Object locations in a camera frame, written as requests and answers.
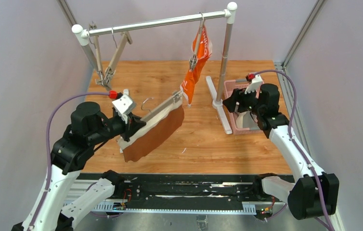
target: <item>gray wall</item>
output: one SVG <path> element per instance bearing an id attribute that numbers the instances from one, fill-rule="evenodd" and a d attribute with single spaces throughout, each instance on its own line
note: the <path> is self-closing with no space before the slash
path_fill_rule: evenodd
<path id="1" fill-rule="evenodd" d="M 363 230 L 363 1 L 327 1 L 290 63 L 317 162 L 340 179 L 348 231 Z"/>
<path id="2" fill-rule="evenodd" d="M 28 215 L 45 177 L 48 116 L 90 74 L 55 0 L 0 1 L 0 230 Z M 58 113 L 52 142 L 80 100 Z"/>
<path id="3" fill-rule="evenodd" d="M 233 0 L 68 0 L 78 23 L 99 28 L 226 9 Z M 282 61 L 316 0 L 235 0 L 238 4 L 229 58 Z M 206 21 L 213 42 L 211 59 L 221 59 L 225 19 Z M 134 43 L 122 60 L 188 60 L 199 22 L 132 31 Z M 114 52 L 112 36 L 100 37 L 102 58 Z"/>

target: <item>wooden tabletop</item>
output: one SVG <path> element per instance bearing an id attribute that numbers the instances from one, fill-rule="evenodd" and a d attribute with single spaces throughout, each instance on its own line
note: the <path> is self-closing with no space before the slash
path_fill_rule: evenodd
<path id="1" fill-rule="evenodd" d="M 112 87 L 122 92 L 130 90 L 131 98 L 138 104 L 134 114 L 143 116 L 140 105 L 149 97 L 144 108 L 153 109 L 167 99 L 179 85 L 188 70 L 188 61 L 123 61 L 112 80 Z M 226 80 L 242 79 L 249 72 L 274 69 L 272 61 L 229 61 Z M 218 85 L 220 61 L 208 61 L 195 87 L 190 108 L 183 102 L 183 125 L 160 147 L 137 162 L 125 162 L 115 140 L 109 141 L 87 162 L 84 172 L 119 173 L 184 173 L 184 174 L 290 174 L 291 170 L 280 152 L 263 133 L 227 135 L 211 106 L 206 76 L 212 76 Z M 95 84 L 92 76 L 89 91 L 105 91 Z M 279 86 L 274 73 L 262 74 L 266 83 Z M 112 116 L 112 103 L 104 96 L 89 96 L 87 101 L 101 105 L 102 112 Z M 281 112 L 287 115 L 283 97 Z"/>

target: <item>white fabric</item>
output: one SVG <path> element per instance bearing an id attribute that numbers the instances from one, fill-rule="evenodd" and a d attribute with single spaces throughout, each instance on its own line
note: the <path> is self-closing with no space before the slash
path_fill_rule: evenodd
<path id="1" fill-rule="evenodd" d="M 183 103 L 183 100 L 179 100 L 176 103 L 173 103 L 169 106 L 167 106 L 165 109 L 163 109 L 161 112 L 159 112 L 156 116 L 154 116 L 152 119 L 146 122 L 146 125 L 141 128 L 139 131 L 137 131 L 131 138 L 129 142 L 126 142 L 121 137 L 118 140 L 119 147 L 124 150 L 128 146 L 132 145 L 138 138 L 144 136 L 150 129 L 154 128 L 160 121 L 162 121 L 164 118 L 168 116 L 168 114 L 173 111 L 174 109 L 177 109 L 178 107 L 181 107 Z"/>

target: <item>orange plastic bag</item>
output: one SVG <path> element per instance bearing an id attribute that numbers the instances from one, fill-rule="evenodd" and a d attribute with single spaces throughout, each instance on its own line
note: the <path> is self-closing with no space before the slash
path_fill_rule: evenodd
<path id="1" fill-rule="evenodd" d="M 197 41 L 198 33 L 192 44 L 192 51 L 194 52 L 195 43 Z M 206 27 L 203 26 L 203 31 L 200 38 L 200 45 L 197 52 L 197 64 L 193 70 L 189 70 L 184 77 L 183 83 L 180 85 L 180 90 L 188 101 L 189 106 L 192 104 L 194 87 L 200 78 L 201 71 L 203 70 L 206 61 L 210 58 L 213 52 L 213 45 L 207 36 Z"/>

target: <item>pink basket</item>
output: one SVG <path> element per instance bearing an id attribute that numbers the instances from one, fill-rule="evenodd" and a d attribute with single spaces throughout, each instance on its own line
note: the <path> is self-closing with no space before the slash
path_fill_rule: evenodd
<path id="1" fill-rule="evenodd" d="M 248 85 L 249 85 L 248 82 L 246 82 L 244 80 L 241 82 L 238 82 L 238 83 L 236 82 L 236 80 L 224 81 L 224 97 L 227 99 L 228 97 L 231 96 L 234 89 L 247 88 Z M 251 130 L 250 128 L 237 128 L 237 125 L 235 123 L 238 118 L 237 114 L 235 114 L 235 113 L 228 113 L 228 114 L 230 116 L 230 125 L 231 125 L 234 135 L 244 135 L 244 134 L 261 132 L 261 130 L 259 130 L 259 129 Z"/>

